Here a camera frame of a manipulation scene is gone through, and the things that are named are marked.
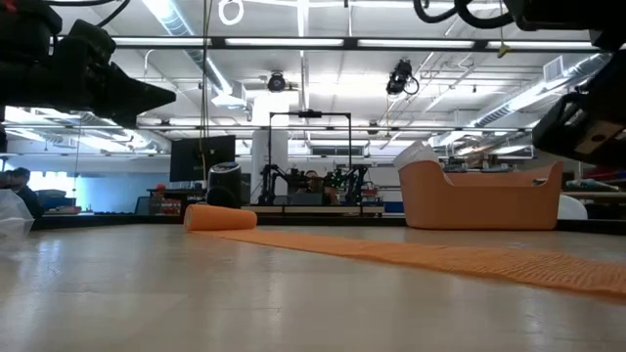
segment ceiling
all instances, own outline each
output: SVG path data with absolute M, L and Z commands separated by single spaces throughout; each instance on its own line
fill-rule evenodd
M 172 1 L 194 33 L 201 33 L 202 0 L 152 0 Z M 245 13 L 240 22 L 226 25 L 220 20 L 219 1 L 212 1 L 209 36 L 316 36 L 316 37 L 382 37 L 382 38 L 473 38 L 505 40 L 588 40 L 585 31 L 523 32 L 513 24 L 502 30 L 479 30 L 453 17 L 448 21 L 427 24 L 421 22 L 411 6 L 411 1 L 352 1 L 349 9 L 342 1 L 316 0 L 244 0 Z M 298 29 L 298 7 L 305 14 Z M 64 19 L 67 33 L 77 19 L 99 22 L 118 5 L 92 8 L 55 8 Z M 430 13 L 440 13 L 450 7 L 448 1 L 431 1 Z M 476 10 L 479 17 L 493 17 L 500 13 L 498 1 L 474 1 L 473 6 L 488 8 Z M 225 7 L 225 16 L 232 19 L 237 5 Z M 162 36 L 168 35 L 159 20 L 144 1 L 131 1 L 129 6 L 105 29 L 111 35 Z M 201 70 L 183 50 L 156 50 L 147 57 L 147 50 L 118 49 L 112 60 L 131 77 L 175 90 L 176 103 L 148 111 L 140 118 L 142 124 L 200 124 Z M 239 81 L 247 89 L 251 102 L 264 90 L 264 77 L 272 71 L 282 71 L 295 89 L 301 89 L 301 57 L 297 50 L 211 50 L 208 53 L 217 69 L 229 81 Z M 369 121 L 389 126 L 458 126 L 467 125 L 473 115 L 500 101 L 509 94 L 543 78 L 543 65 L 559 54 L 509 53 L 498 59 L 494 53 L 472 52 L 417 52 L 417 51 L 307 51 L 308 107 L 329 112 L 351 112 L 353 125 L 366 126 Z M 567 54 L 569 61 L 582 60 L 589 55 Z M 385 93 L 389 73 L 400 59 L 413 65 L 421 90 L 415 96 L 392 102 Z M 297 91 L 283 93 L 291 110 L 300 108 Z M 545 113 L 559 94 L 549 95 L 540 102 L 521 109 L 514 118 L 500 121 L 499 127 L 525 127 L 528 113 L 536 116 Z M 209 104 L 211 124 L 247 125 L 246 112 L 228 110 Z M 298 118 L 291 125 L 304 124 Z M 341 125 L 341 117 L 311 119 L 317 125 Z M 168 139 L 197 137 L 196 131 L 158 132 Z M 248 138 L 251 132 L 237 134 Z M 304 133 L 293 132 L 296 139 Z M 356 133 L 357 138 L 368 138 L 366 133 Z M 430 137 L 430 133 L 404 133 L 394 136 L 398 141 Z M 313 139 L 344 139 L 345 134 L 314 133 Z

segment table surface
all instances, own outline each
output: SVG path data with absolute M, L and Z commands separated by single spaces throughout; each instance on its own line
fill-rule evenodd
M 544 248 L 626 264 L 622 237 L 276 229 Z M 132 225 L 0 242 L 3 351 L 624 351 L 626 302 Z

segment workstation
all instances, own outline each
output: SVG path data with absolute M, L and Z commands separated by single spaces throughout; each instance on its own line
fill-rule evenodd
M 579 3 L 0 0 L 0 350 L 623 350 Z

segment computer monitor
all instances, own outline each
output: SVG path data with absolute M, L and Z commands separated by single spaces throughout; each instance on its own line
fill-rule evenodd
M 235 161 L 235 141 L 235 136 L 220 136 L 172 142 L 169 181 L 203 180 L 205 175 L 203 175 L 202 155 L 206 163 L 206 172 L 215 164 Z

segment orange plastic bin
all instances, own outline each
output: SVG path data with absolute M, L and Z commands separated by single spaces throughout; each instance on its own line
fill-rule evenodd
M 435 230 L 552 230 L 563 164 L 529 172 L 445 174 L 434 161 L 400 169 L 407 224 Z M 546 179 L 540 186 L 533 181 Z

